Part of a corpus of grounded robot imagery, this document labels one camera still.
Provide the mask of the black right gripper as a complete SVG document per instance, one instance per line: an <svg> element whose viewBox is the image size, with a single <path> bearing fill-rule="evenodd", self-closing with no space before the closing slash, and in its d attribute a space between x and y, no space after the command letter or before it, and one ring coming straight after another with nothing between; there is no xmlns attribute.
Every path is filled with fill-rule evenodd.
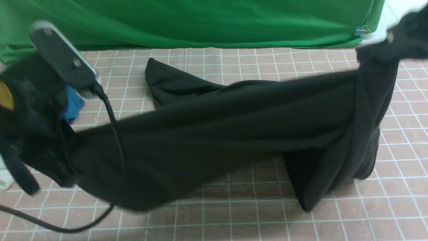
<svg viewBox="0 0 428 241"><path fill-rule="evenodd" d="M392 64L402 60L428 58L428 7L404 15L387 29L385 40L356 48L357 60L363 64L372 61Z"/></svg>

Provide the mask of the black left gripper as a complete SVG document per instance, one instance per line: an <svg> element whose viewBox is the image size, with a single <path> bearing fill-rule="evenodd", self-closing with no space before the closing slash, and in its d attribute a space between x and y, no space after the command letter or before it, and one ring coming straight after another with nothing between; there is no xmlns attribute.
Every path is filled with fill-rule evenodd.
<svg viewBox="0 0 428 241"><path fill-rule="evenodd" d="M60 77L33 54L1 73L1 158L24 192L40 190L29 167L60 187L77 183L71 154L79 140L69 123L60 118L67 93Z"/></svg>

